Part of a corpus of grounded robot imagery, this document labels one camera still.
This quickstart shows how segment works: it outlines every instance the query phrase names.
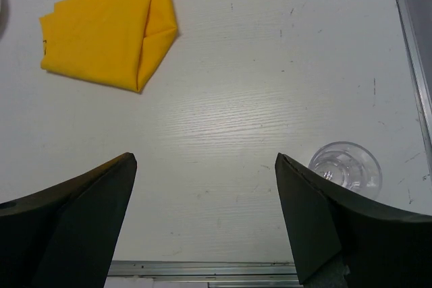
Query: cloth fold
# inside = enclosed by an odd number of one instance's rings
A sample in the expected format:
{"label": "cloth fold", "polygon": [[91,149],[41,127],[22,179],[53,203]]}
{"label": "cloth fold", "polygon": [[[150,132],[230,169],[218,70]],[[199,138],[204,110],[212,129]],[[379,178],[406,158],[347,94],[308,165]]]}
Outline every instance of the cloth fold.
{"label": "cloth fold", "polygon": [[172,0],[63,0],[40,18],[40,67],[140,92],[177,35]]}

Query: white tabletop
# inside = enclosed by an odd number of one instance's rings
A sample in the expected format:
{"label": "white tabletop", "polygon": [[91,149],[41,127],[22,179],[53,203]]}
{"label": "white tabletop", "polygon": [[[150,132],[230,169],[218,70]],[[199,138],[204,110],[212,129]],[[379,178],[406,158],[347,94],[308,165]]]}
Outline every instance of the white tabletop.
{"label": "white tabletop", "polygon": [[115,259],[292,261],[276,155],[347,140],[379,161],[378,201],[432,214],[395,0],[173,0],[180,35],[142,94],[40,69],[56,1],[2,0],[0,202],[129,151]]}

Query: folded cloth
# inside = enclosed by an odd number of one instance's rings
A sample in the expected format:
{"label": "folded cloth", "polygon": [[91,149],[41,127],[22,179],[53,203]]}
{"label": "folded cloth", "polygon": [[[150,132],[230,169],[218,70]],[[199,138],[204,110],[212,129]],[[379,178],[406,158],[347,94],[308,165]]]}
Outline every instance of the folded cloth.
{"label": "folded cloth", "polygon": [[140,92],[177,34],[171,0],[63,0],[40,18],[42,69]]}

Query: yellow cloth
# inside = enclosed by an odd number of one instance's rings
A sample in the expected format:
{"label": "yellow cloth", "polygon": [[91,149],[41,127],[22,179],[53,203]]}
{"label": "yellow cloth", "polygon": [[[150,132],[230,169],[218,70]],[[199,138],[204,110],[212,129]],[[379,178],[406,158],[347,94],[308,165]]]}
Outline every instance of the yellow cloth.
{"label": "yellow cloth", "polygon": [[140,92],[177,34],[171,0],[63,0],[40,18],[40,67]]}

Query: transparent cup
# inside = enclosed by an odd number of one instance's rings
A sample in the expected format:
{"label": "transparent cup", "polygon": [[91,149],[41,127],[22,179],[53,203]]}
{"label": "transparent cup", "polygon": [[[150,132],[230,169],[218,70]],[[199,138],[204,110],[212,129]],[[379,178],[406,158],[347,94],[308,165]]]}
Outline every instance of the transparent cup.
{"label": "transparent cup", "polygon": [[383,184],[377,159],[362,146],[334,142],[313,156],[309,169],[342,187],[370,199],[376,199]]}

